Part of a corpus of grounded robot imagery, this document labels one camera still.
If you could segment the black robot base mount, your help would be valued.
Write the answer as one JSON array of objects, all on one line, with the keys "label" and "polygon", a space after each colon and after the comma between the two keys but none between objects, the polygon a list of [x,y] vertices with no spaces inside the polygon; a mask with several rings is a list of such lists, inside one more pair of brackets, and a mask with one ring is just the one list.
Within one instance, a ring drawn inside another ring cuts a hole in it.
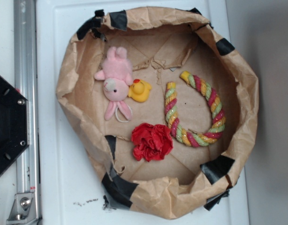
[{"label": "black robot base mount", "polygon": [[0,76],[0,176],[29,146],[28,100]]}]

